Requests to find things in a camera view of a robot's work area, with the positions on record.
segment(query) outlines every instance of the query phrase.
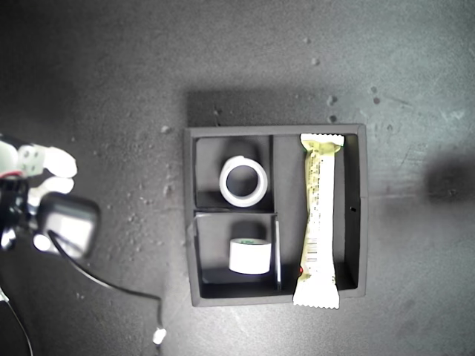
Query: roll of tape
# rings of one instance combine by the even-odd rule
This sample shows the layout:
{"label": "roll of tape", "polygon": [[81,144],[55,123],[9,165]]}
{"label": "roll of tape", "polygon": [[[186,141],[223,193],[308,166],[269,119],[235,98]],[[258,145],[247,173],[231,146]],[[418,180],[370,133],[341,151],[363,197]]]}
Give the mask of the roll of tape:
{"label": "roll of tape", "polygon": [[260,239],[233,239],[229,269],[243,274],[263,274],[270,270],[271,244]]}
{"label": "roll of tape", "polygon": [[[227,182],[228,176],[231,171],[237,167],[246,166],[252,168],[258,175],[258,185],[255,190],[244,197],[239,197],[234,195],[229,191]],[[238,208],[248,208],[249,206],[256,205],[262,200],[267,191],[267,174],[262,168],[262,165],[256,161],[246,158],[244,156],[234,156],[226,161],[221,170],[220,175],[220,191],[224,199],[226,199],[230,204],[237,206]]]}

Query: black cable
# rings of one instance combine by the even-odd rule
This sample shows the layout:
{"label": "black cable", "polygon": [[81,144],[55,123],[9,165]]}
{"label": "black cable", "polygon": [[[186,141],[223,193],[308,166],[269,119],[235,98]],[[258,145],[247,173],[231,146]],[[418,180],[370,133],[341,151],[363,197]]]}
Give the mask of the black cable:
{"label": "black cable", "polygon": [[100,286],[106,287],[107,289],[112,289],[112,290],[115,290],[115,291],[121,291],[122,293],[132,295],[134,297],[141,297],[141,298],[157,301],[158,302],[158,313],[157,313],[158,321],[157,322],[158,322],[159,328],[160,329],[163,328],[162,313],[161,313],[161,308],[162,308],[162,298],[161,297],[159,297],[157,295],[154,295],[154,294],[143,293],[141,291],[132,291],[130,289],[127,289],[127,288],[124,288],[124,287],[117,286],[115,284],[106,282],[102,278],[99,278],[98,276],[93,275],[92,273],[87,271],[84,267],[82,267],[80,264],[78,264],[78,262],[76,262],[72,257],[70,257],[69,254],[67,254],[65,252],[65,250],[63,250],[63,248],[58,243],[58,240],[63,240],[63,237],[61,237],[56,232],[51,231],[51,230],[49,230],[47,232],[47,234],[50,237],[51,242],[53,243],[54,247],[56,247],[56,250],[58,250],[59,254],[62,257],[64,257],[73,266],[73,268],[76,269],[83,276],[86,276],[90,280],[96,282]]}
{"label": "black cable", "polygon": [[12,307],[12,305],[10,304],[10,302],[6,302],[7,305],[8,305],[8,308],[10,308],[13,316],[15,317],[16,321],[18,322],[18,325],[20,325],[20,328],[22,329],[23,331],[23,335],[24,335],[24,338],[27,340],[27,344],[28,344],[28,349],[30,350],[30,356],[33,356],[33,347],[31,346],[31,341],[30,341],[30,338],[28,337],[28,333],[27,331],[25,330],[24,326],[23,326],[23,323],[20,321],[20,319],[18,318],[18,315],[16,315],[15,313],[15,309]]}

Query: gray table surface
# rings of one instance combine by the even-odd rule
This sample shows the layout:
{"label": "gray table surface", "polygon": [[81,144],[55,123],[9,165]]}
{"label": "gray table surface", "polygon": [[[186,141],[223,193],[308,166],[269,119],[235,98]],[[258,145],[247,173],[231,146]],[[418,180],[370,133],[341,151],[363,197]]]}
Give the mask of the gray table surface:
{"label": "gray table surface", "polygon": [[[89,268],[164,296],[163,355],[475,355],[474,95],[470,0],[0,4],[0,132],[77,158],[103,209]],[[192,308],[182,129],[330,116],[367,125],[366,297]],[[27,240],[0,275],[35,355],[154,354],[155,305]],[[0,329],[27,354],[4,309]]]}

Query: candy bar wrapper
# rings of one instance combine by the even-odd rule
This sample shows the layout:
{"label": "candy bar wrapper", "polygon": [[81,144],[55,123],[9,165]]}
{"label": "candy bar wrapper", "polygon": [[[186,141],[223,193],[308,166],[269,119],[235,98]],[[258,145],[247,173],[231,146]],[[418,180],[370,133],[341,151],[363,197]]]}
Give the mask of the candy bar wrapper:
{"label": "candy bar wrapper", "polygon": [[343,146],[340,135],[301,134],[307,150],[305,183],[308,221],[302,251],[302,274],[293,302],[299,306],[337,309],[340,297],[333,264],[333,188],[335,153]]}

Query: black tray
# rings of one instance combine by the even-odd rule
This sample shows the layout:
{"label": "black tray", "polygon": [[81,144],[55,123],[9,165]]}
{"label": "black tray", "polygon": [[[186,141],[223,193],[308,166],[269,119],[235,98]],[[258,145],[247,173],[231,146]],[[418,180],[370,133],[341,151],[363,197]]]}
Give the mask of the black tray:
{"label": "black tray", "polygon": [[[335,156],[335,277],[340,297],[364,295],[368,207],[363,125],[189,128],[185,131],[184,173],[194,306],[292,301],[307,224],[302,133],[345,137],[343,149]],[[266,195],[251,208],[228,204],[219,191],[223,163],[238,154],[258,161],[269,178]],[[280,223],[281,290],[275,283],[274,258],[270,272],[259,276],[228,269],[230,239],[253,236],[273,242],[275,219]]]}

